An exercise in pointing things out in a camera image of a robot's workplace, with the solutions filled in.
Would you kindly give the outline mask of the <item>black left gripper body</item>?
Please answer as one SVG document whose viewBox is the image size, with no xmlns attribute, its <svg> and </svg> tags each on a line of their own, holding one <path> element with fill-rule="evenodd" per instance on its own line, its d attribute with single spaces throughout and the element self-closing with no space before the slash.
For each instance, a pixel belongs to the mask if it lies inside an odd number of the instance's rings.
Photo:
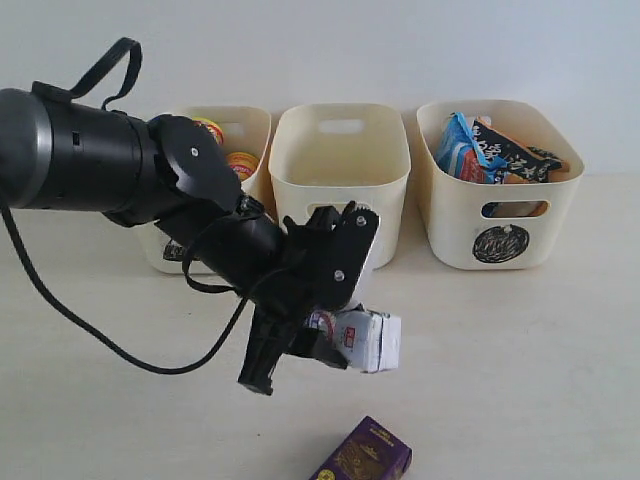
<svg viewBox="0 0 640 480">
<path fill-rule="evenodd" d="M 303 321 L 315 310 L 357 309 L 373 269 L 380 216 L 348 202 L 314 209 L 304 224 L 284 218 L 284 248 L 250 283 L 248 297 L 279 318 Z"/>
</svg>

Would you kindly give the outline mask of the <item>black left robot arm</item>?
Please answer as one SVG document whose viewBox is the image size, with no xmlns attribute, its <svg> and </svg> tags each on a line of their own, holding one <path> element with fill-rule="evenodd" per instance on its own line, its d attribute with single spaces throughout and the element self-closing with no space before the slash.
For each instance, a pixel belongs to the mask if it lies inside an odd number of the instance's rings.
<svg viewBox="0 0 640 480">
<path fill-rule="evenodd" d="M 283 355 L 344 369 L 347 358 L 308 325 L 318 310 L 347 309 L 365 270 L 378 215 L 355 202 L 318 207 L 298 224 L 273 220 L 247 194 L 213 136 L 171 114 L 143 121 L 75 104 L 44 85 L 1 93 L 1 214 L 36 290 L 63 315 L 20 237 L 16 209 L 98 212 L 116 225 L 152 224 L 199 261 L 254 313 L 238 380 L 262 395 Z"/>
</svg>

